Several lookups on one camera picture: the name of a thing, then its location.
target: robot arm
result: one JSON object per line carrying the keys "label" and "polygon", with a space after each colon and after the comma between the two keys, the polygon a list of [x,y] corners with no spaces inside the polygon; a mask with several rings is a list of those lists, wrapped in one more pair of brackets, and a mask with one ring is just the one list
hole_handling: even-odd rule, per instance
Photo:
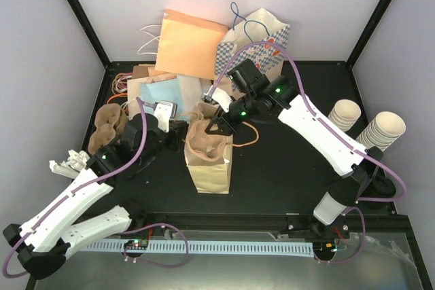
{"label": "robot arm", "polygon": [[232,135],[237,133],[237,127],[243,121],[258,114],[293,128],[327,159],[338,175],[338,180],[331,184],[313,213],[324,225],[330,225],[347,206],[355,204],[377,173],[374,164],[355,154],[339,138],[377,160],[382,158],[382,152],[376,147],[367,150],[347,136],[307,98],[314,116],[307,109],[302,96],[283,75],[270,82],[252,61],[245,60],[229,71],[228,76],[246,95],[229,104],[228,95],[223,90],[215,92],[211,98],[206,97],[205,100],[220,104],[206,132]]}
{"label": "robot arm", "polygon": [[[146,113],[146,147],[130,168],[103,182],[91,183],[80,189],[80,186],[119,169],[132,159],[143,134],[140,115],[126,124],[122,135],[98,150],[74,182],[42,212],[22,225],[11,224],[4,229],[3,235],[12,247],[29,234],[16,250],[18,260],[26,271],[37,280],[46,278],[81,248],[126,231],[133,220],[136,223],[143,220],[144,212],[132,201],[126,201],[102,215],[74,224],[92,204],[144,169],[164,148],[179,151],[183,147],[182,137],[187,123],[170,122],[175,112],[175,104],[161,101],[156,105],[154,115]],[[32,227],[47,213],[48,216],[33,230]]]}

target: black tabletop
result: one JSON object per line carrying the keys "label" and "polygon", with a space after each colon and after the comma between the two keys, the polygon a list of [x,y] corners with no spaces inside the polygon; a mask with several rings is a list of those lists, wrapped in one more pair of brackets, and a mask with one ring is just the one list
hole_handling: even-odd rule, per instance
{"label": "black tabletop", "polygon": [[[362,107],[352,72],[343,62],[300,62],[298,68],[307,95],[323,114],[328,115],[342,98]],[[297,85],[290,65],[284,64],[283,74]],[[356,137],[365,125],[361,117],[348,134]],[[332,167],[297,132],[282,123],[256,124],[256,127],[260,133],[256,144],[233,149],[229,194],[198,194],[183,152],[164,151],[150,166],[117,186],[87,213],[104,213],[126,198],[133,198],[149,213],[312,213],[336,176]],[[235,143],[254,137],[248,127],[242,128],[245,129],[234,137]],[[383,209],[375,213],[386,212]]]}

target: blue and white checkered pattern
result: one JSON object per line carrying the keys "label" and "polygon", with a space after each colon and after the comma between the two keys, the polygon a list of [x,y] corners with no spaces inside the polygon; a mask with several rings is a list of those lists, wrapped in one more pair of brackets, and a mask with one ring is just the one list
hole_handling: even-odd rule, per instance
{"label": "blue and white checkered pattern", "polygon": [[[283,29],[271,34],[270,36],[261,41],[268,41],[273,39],[274,43],[285,48],[289,39],[289,34],[290,25],[287,25]],[[232,56],[234,56],[234,53],[237,50],[237,44],[227,42],[219,43],[217,46],[218,47],[216,50],[215,74],[219,75],[223,71],[226,63],[231,59]],[[240,64],[245,59],[251,59],[254,64],[256,64],[256,66],[259,68],[259,70],[264,74],[269,69],[278,65],[285,58],[284,55],[281,52],[277,52],[275,48],[259,44],[256,46],[252,46],[239,54],[228,70],[231,70],[231,68]]]}

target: stacked paper cups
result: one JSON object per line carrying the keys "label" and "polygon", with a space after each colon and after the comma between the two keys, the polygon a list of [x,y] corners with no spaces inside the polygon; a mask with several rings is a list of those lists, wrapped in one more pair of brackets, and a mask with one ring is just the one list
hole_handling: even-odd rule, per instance
{"label": "stacked paper cups", "polygon": [[356,140],[368,149],[376,146],[385,151],[405,130],[406,125],[401,117],[384,111],[378,113]]}
{"label": "stacked paper cups", "polygon": [[328,119],[340,130],[347,132],[360,116],[360,107],[353,101],[343,99],[336,102]]}

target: gray floor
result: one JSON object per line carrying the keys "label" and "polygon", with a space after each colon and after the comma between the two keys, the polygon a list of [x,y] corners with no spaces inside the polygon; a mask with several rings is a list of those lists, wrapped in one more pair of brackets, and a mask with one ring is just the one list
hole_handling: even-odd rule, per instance
{"label": "gray floor", "polygon": [[[408,248],[403,236],[396,235],[394,241],[406,256]],[[147,258],[168,264],[181,259],[179,255]],[[125,262],[121,254],[78,253],[56,274],[39,281],[36,289],[401,290],[421,289],[421,285],[409,262],[394,257],[388,250],[372,247],[351,263],[339,266],[317,264],[314,259],[301,257],[192,255],[188,264],[174,270]]]}

